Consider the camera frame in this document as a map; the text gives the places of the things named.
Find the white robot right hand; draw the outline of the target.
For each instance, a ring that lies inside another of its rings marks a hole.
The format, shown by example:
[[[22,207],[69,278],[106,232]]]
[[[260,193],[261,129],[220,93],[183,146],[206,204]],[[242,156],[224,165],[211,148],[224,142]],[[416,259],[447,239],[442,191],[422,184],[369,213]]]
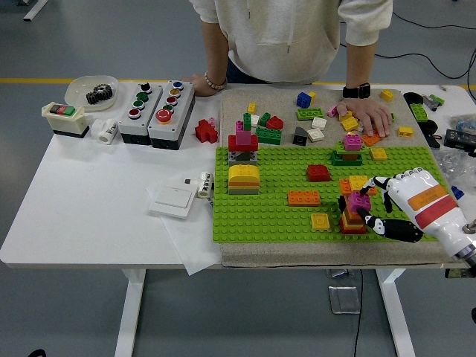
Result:
[[[437,238],[446,253],[454,259],[475,265],[475,234],[455,199],[421,167],[394,177],[374,176],[360,189],[364,195],[379,187],[388,213],[395,205],[408,220],[381,219],[363,208],[357,210],[365,224],[378,235],[403,242],[417,242],[423,234]]]

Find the person's right hand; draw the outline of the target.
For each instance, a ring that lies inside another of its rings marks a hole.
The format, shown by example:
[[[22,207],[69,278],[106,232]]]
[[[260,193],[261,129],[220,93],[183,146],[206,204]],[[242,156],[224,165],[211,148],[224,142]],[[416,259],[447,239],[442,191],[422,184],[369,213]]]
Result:
[[[219,92],[218,89],[210,87],[205,79],[204,74],[194,74],[191,77],[182,77],[185,82],[191,82],[194,86],[195,95],[199,97],[210,97]]]

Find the person's left hand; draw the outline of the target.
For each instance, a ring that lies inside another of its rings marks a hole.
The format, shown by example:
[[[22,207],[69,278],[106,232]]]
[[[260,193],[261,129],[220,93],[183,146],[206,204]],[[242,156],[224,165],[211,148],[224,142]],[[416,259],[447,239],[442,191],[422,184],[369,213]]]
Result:
[[[385,138],[390,135],[390,125],[393,123],[390,111],[370,98],[344,98],[336,109],[340,115],[351,111],[369,136],[377,133],[379,137]]]

